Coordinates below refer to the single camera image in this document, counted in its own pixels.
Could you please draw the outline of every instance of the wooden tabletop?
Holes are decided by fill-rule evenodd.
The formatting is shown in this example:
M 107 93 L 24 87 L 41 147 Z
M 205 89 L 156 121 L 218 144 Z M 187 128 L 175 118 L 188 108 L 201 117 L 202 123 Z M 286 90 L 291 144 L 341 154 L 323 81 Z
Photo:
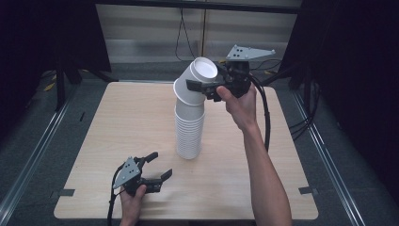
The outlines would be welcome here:
M 90 125 L 65 189 L 57 218 L 106 218 L 112 177 L 129 156 L 158 152 L 142 176 L 173 175 L 160 193 L 144 197 L 141 219 L 254 219 L 243 136 L 223 102 L 205 101 L 205 123 L 199 156 L 185 160 L 176 154 L 172 84 L 111 83 Z M 298 158 L 276 92 L 265 88 L 271 118 L 269 154 L 287 192 L 293 219 L 315 219 L 311 194 L 301 195 L 308 182 Z M 264 131 L 262 98 L 258 123 Z M 114 218 L 121 218 L 120 199 Z

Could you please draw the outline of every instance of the black tape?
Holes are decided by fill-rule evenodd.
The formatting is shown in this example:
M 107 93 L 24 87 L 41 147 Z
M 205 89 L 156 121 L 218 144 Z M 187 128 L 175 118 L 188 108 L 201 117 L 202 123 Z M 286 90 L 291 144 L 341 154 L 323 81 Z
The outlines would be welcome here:
M 73 196 L 74 189 L 61 189 L 58 196 Z
M 316 188 L 311 188 L 311 187 L 309 187 L 309 186 L 300 187 L 300 188 L 299 188 L 299 193 L 300 193 L 301 195 L 304 195 L 304 194 L 312 194 L 313 196 L 319 194 L 319 192 L 317 191 Z
M 74 189 L 61 189 L 59 191 L 53 191 L 51 193 L 50 198 L 57 199 L 61 196 L 70 196 L 71 197 L 71 196 L 73 196 L 73 193 L 74 193 Z

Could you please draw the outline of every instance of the white paper cup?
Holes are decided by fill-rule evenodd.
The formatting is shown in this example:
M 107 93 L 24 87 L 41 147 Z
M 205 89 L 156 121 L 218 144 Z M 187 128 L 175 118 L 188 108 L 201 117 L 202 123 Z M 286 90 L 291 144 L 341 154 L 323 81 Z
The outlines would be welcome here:
M 202 105 L 205 95 L 197 91 L 187 89 L 186 80 L 201 83 L 212 83 L 217 76 L 217 67 L 211 60 L 205 57 L 196 58 L 185 69 L 183 74 L 173 83 L 176 96 L 186 105 Z
M 196 121 L 203 116 L 203 113 L 205 112 L 204 103 L 202 103 L 202 105 L 192 106 L 185 104 L 179 98 L 176 99 L 177 100 L 176 100 L 175 112 L 182 120 Z
M 200 154 L 204 116 L 195 121 L 184 121 L 175 112 L 176 153 L 180 157 L 193 159 Z

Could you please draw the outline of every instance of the white wall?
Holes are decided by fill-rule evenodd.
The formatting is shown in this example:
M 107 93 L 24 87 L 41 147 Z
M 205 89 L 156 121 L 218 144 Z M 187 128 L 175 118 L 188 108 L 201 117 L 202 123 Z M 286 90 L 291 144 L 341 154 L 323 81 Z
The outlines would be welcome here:
M 213 0 L 212 2 L 299 7 L 299 0 Z M 150 8 L 97 5 L 111 63 L 173 61 L 181 12 L 178 8 Z M 295 22 L 295 15 L 184 9 L 187 36 L 195 56 L 217 60 L 234 44 L 275 49 L 283 57 Z M 178 56 L 190 59 L 182 27 Z

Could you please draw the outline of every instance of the gray floor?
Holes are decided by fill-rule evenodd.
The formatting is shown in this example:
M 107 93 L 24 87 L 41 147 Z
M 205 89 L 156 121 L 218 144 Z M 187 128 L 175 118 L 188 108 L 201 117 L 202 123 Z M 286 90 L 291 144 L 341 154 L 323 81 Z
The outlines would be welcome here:
M 173 81 L 180 76 L 188 64 L 189 62 L 113 64 L 113 72 L 109 75 L 125 80 Z M 257 72 L 256 75 L 267 76 L 262 72 Z M 83 76 L 82 84 L 77 86 L 71 104 L 10 217 L 8 225 L 106 224 L 105 219 L 56 219 L 53 213 L 57 202 L 57 197 L 54 194 L 66 183 L 74 159 L 107 85 L 89 73 L 84 73 Z M 19 124 L 0 144 L 1 200 L 5 198 L 55 114 L 56 89 L 43 91 L 48 82 L 48 79 L 41 81 L 37 94 Z M 288 79 L 281 79 L 273 83 L 271 87 L 279 96 L 288 125 L 293 125 L 302 121 L 302 118 L 287 83 Z M 67 90 L 72 90 L 72 87 L 72 85 L 68 85 Z M 323 98 L 319 103 L 315 124 L 357 204 L 364 224 L 399 225 L 397 205 L 391 200 L 385 187 L 379 183 L 368 164 L 353 148 L 344 131 L 340 130 Z M 294 225 L 352 225 L 309 133 L 307 132 L 299 138 L 295 142 L 295 146 L 309 184 L 317 190 L 314 199 L 319 210 L 319 217 L 311 221 L 294 220 Z M 177 225 L 176 222 L 171 221 L 156 223 Z M 146 225 L 155 225 L 156 223 L 146 222 Z M 191 222 L 191 224 L 214 225 L 215 223 Z M 238 225 L 238 222 L 226 222 L 225 224 Z

